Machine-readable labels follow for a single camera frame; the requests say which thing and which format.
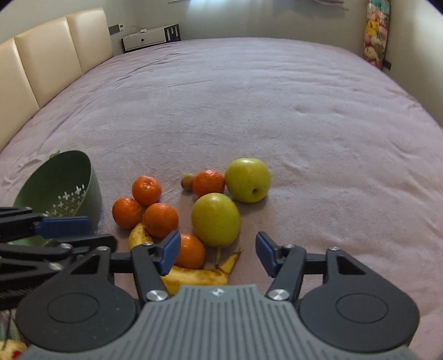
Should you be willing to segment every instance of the bed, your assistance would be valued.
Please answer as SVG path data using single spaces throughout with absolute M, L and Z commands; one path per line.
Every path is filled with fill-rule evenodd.
M 393 80 L 314 43 L 191 40 L 112 57 L 102 10 L 47 24 L 0 45 L 0 60 L 17 68 L 12 91 L 13 71 L 0 69 L 1 205 L 51 154 L 84 151 L 103 196 L 99 231 L 124 251 L 128 234 L 110 210 L 138 175 L 161 181 L 161 200 L 190 232 L 195 199 L 182 193 L 182 174 L 257 157 L 272 188 L 238 204 L 244 251 L 231 283 L 270 284 L 254 252 L 258 231 L 310 252 L 338 246 L 417 302 L 412 350 L 443 352 L 443 132 Z M 47 55 L 54 44 L 62 62 Z M 305 283 L 304 292 L 320 280 Z M 118 284 L 135 294 L 128 277 Z

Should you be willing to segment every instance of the orange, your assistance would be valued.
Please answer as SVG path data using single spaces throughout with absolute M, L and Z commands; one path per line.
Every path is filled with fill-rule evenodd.
M 225 191 L 225 177 L 217 170 L 201 171 L 194 178 L 192 191 L 198 197 L 212 192 L 223 194 Z
M 132 230 L 141 221 L 141 206 L 129 197 L 119 198 L 112 207 L 112 217 L 122 229 Z
M 143 224 L 149 235 L 164 238 L 179 227 L 177 211 L 165 203 L 155 203 L 148 207 L 143 216 Z
M 142 175 L 132 184 L 132 196 L 140 205 L 150 206 L 159 201 L 162 186 L 151 176 Z
M 197 236 L 180 234 L 182 245 L 175 264 L 185 269 L 200 269 L 205 264 L 206 249 Z

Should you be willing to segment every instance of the small brown fruit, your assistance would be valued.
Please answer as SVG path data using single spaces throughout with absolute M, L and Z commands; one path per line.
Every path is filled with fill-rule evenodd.
M 195 175 L 194 174 L 186 174 L 185 176 L 182 177 L 182 188 L 185 189 L 186 191 L 192 191 L 192 184 L 194 183 L 194 178 Z

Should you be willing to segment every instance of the banana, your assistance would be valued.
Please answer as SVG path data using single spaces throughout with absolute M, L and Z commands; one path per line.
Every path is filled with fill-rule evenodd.
M 129 247 L 140 245 L 150 238 L 144 232 L 143 224 L 138 224 L 129 234 Z M 229 281 L 229 274 L 232 272 L 241 250 L 234 252 L 218 269 L 184 269 L 174 265 L 166 276 L 161 276 L 163 284 L 165 284 L 169 294 L 175 295 L 179 292 L 181 285 L 197 285 L 197 286 L 223 286 Z
M 152 237 L 146 234 L 144 230 L 144 225 L 139 223 L 131 231 L 128 238 L 128 248 L 131 250 L 134 246 L 141 245 L 143 243 L 152 242 Z

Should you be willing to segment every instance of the leather headboard panel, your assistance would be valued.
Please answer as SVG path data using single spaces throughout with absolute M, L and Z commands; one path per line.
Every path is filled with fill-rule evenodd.
M 0 44 L 0 149 L 39 110 L 14 39 Z
M 90 9 L 66 16 L 83 74 L 110 59 L 114 52 L 103 9 Z
M 40 107 L 82 75 L 66 16 L 28 30 L 15 40 Z

